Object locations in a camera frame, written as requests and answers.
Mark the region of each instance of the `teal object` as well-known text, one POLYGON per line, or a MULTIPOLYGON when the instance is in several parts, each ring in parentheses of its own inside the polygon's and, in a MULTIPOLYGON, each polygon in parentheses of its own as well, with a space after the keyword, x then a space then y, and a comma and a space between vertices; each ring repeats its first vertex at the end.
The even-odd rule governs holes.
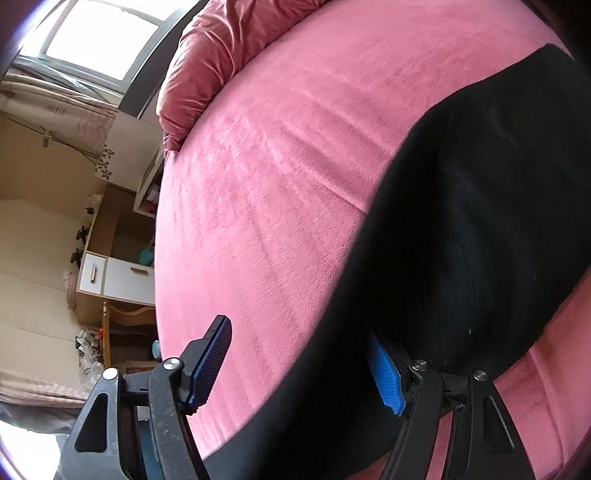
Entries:
POLYGON ((139 263, 149 267, 154 263, 154 247, 144 248, 139 254, 139 263))
POLYGON ((162 360, 162 353, 160 352, 160 342, 158 340, 154 340, 154 343, 152 343, 152 356, 156 360, 162 360))

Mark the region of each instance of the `window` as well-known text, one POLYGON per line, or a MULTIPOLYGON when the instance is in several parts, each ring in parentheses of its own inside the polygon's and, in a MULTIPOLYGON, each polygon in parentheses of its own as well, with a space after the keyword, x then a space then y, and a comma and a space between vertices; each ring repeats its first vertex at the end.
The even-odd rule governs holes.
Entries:
POLYGON ((187 3, 191 2, 66 0, 25 39, 20 57, 91 88, 124 94, 187 3))

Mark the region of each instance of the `blue rubber grip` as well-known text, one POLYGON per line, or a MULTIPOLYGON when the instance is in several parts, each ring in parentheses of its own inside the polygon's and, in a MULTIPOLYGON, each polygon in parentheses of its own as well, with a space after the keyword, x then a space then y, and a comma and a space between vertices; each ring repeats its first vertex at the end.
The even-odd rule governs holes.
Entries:
POLYGON ((196 410, 206 404, 231 341, 232 324, 224 318, 191 376, 191 395, 186 401, 188 408, 196 410))
POLYGON ((400 372, 394 366, 388 352, 378 338, 369 334, 368 364, 384 405, 396 415, 404 411, 406 401, 402 396, 400 372))

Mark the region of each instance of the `white cabinet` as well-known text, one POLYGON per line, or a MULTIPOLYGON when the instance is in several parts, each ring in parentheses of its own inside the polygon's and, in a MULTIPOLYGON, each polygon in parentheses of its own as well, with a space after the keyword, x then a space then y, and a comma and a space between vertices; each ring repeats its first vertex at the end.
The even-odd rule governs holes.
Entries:
POLYGON ((130 303, 154 305, 154 269, 109 258, 103 295, 130 303))
POLYGON ((154 305, 154 269, 87 253, 82 259, 78 291, 105 299, 154 305))
POLYGON ((85 254, 78 275, 78 291, 100 295, 102 293, 103 276, 105 275, 105 264, 105 257, 85 254))
POLYGON ((162 129, 117 112, 105 139, 95 175, 128 190, 137 189, 150 160, 162 144, 162 129))

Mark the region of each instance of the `window frame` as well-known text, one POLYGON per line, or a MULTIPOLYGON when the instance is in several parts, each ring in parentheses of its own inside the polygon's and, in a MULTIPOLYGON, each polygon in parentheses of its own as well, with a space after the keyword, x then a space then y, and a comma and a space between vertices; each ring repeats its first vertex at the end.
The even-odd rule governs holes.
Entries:
POLYGON ((96 85, 107 90, 111 90, 120 95, 124 95, 126 93, 127 89, 131 85, 131 82, 133 81, 136 74, 139 72, 140 68, 142 67, 146 59, 154 51, 156 46, 158 46, 158 43, 168 34, 168 32, 172 29, 176 22, 186 12, 185 8, 177 8, 168 16, 168 18, 166 18, 165 20, 160 20, 159 18, 152 17, 151 15, 145 14, 133 8, 117 5, 115 2, 109 0, 87 0, 90 2, 110 5, 112 7, 119 8, 124 12, 139 17, 142 20, 148 21, 158 27, 156 31, 152 34, 150 39, 144 44, 143 48, 138 53, 134 62, 129 67, 129 70, 125 74, 124 78, 122 80, 118 80, 109 75, 105 75, 104 73, 97 72, 96 70, 88 69, 81 65, 74 64, 65 60, 60 60, 47 55, 47 50, 49 49, 51 42, 55 38, 57 32, 59 31, 63 23, 65 22, 67 16, 70 14, 72 9, 76 6, 76 4, 79 1, 80 0, 64 0, 63 2, 60 2, 58 5, 56 5, 55 8, 59 8, 61 5, 63 5, 63 3, 66 3, 66 7, 64 8, 63 12, 58 16, 56 23, 52 26, 50 32, 45 38, 43 45, 41 46, 41 49, 39 51, 39 54, 36 57, 20 54, 19 56, 22 58, 30 59, 34 63, 39 62, 45 64, 48 67, 58 70, 59 72, 75 77, 76 79, 81 80, 83 83, 90 83, 91 85, 96 85))

